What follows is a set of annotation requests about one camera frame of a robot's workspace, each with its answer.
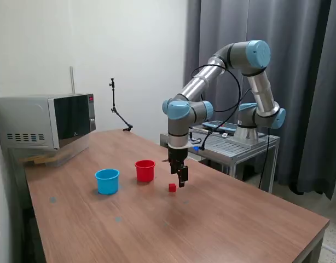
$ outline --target robotic arm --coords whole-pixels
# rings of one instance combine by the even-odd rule
[[[194,102],[210,86],[212,80],[224,73],[223,68],[236,68],[247,77],[256,103],[241,104],[235,138],[241,141],[258,140],[257,127],[279,128],[286,111],[274,101],[265,69],[270,61],[270,49],[264,41],[247,41],[226,45],[173,99],[162,105],[168,116],[168,159],[171,174],[178,174],[179,187],[188,180],[189,127],[210,119],[213,106],[208,101]]]

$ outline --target white cable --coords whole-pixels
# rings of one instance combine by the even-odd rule
[[[323,248],[327,249],[328,251],[331,251],[333,254],[336,255],[336,249],[332,248],[332,247],[329,247],[328,245],[326,244],[323,244],[322,245]]]

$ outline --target red cube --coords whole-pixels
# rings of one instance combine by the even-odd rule
[[[169,192],[171,192],[171,193],[177,191],[177,187],[176,187],[175,184],[169,184],[168,189],[169,189]]]

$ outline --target microwave oven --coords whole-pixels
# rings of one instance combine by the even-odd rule
[[[92,94],[0,98],[0,141],[8,148],[57,150],[95,128]]]

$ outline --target black cable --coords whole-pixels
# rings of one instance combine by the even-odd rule
[[[260,189],[260,185],[262,184],[262,179],[263,179],[263,174],[264,174],[264,170],[265,170],[265,165],[267,164],[267,157],[268,157],[268,151],[269,151],[269,141],[270,141],[270,128],[268,128],[267,151],[265,152],[265,160],[264,160],[264,164],[263,164],[262,173],[260,174],[260,181],[259,181],[258,189]]]
[[[223,67],[223,66],[221,66],[221,65],[204,64],[204,65],[202,65],[202,66],[199,66],[199,67],[195,68],[195,69],[191,72],[191,77],[193,77],[193,74],[194,74],[194,72],[195,72],[196,70],[199,70],[200,68],[203,68],[203,67],[206,67],[206,66],[220,67],[220,68],[222,68],[223,70],[228,71],[228,72],[231,74],[231,76],[234,78],[234,80],[236,81],[237,88],[238,88],[238,90],[239,90],[239,98],[238,98],[238,100],[237,100],[237,104],[233,106],[233,107],[235,107],[235,108],[234,108],[233,112],[231,113],[231,115],[230,115],[224,122],[222,122],[220,125],[218,125],[218,126],[215,127],[213,130],[210,130],[210,131],[208,132],[208,134],[206,135],[205,139],[204,139],[203,142],[202,142],[202,145],[199,147],[199,149],[201,149],[201,150],[204,150],[204,149],[205,149],[205,144],[206,144],[206,140],[207,140],[207,138],[208,138],[213,132],[215,132],[220,126],[222,126],[225,122],[227,122],[227,121],[232,117],[232,115],[236,112],[236,110],[237,110],[237,108],[238,108],[238,106],[239,106],[239,104],[240,104],[240,102],[241,102],[241,85],[240,85],[240,82],[239,82],[239,80],[235,77],[235,75],[234,75],[231,71],[229,71],[227,68],[225,68],[225,67]]]
[[[239,103],[244,99],[244,97],[246,96],[247,92],[249,92],[251,89],[246,90],[246,92],[243,94],[243,96],[241,97],[241,100],[238,101],[234,106],[227,108],[226,110],[223,111],[217,111],[217,110],[213,110],[214,112],[225,112],[225,111],[230,111],[232,110],[234,107],[237,107],[239,105]]]

